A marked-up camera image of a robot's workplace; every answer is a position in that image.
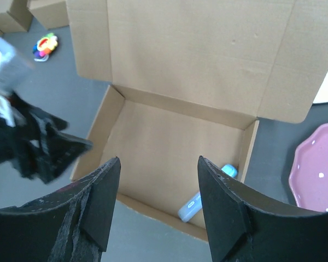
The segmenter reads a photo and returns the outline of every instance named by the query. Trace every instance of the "baby toy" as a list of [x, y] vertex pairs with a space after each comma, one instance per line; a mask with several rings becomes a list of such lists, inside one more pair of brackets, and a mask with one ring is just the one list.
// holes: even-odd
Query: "baby toy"
[[45, 62], [49, 59], [50, 54], [58, 46], [58, 38], [53, 33], [49, 33], [42, 37], [33, 48], [34, 60], [38, 62]]

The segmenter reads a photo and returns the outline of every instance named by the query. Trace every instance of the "white label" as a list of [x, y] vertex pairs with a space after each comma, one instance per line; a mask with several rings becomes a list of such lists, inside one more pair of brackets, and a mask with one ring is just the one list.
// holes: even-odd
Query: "white label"
[[190, 208], [191, 206], [193, 206], [195, 204], [194, 201], [192, 201], [191, 203], [188, 204], [188, 208]]

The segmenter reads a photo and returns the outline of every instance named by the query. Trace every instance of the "pink plate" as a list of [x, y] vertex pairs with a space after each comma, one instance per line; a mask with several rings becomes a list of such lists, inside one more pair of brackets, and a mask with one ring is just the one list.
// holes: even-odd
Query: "pink plate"
[[298, 207], [328, 211], [328, 124], [297, 147], [289, 186]]

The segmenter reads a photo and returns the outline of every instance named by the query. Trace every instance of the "blue bottle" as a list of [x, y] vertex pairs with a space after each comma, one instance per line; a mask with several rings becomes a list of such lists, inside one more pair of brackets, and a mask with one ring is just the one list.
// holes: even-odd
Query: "blue bottle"
[[[236, 177], [237, 169], [233, 165], [224, 165], [221, 170], [231, 177]], [[198, 192], [183, 207], [180, 208], [178, 215], [183, 222], [188, 222], [198, 211], [202, 209], [201, 193]]]

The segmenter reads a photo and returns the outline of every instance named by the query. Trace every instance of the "black object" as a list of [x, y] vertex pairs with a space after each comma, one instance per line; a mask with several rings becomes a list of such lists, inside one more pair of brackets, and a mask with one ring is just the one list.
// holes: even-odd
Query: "black object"
[[12, 161], [22, 177], [51, 182], [91, 149], [90, 141], [60, 132], [67, 128], [66, 121], [28, 104], [16, 93], [8, 100], [15, 127], [0, 117], [0, 163]]
[[108, 244], [119, 158], [21, 207], [0, 209], [0, 262], [93, 262]]
[[213, 262], [328, 261], [328, 212], [269, 198], [203, 157], [198, 180]]

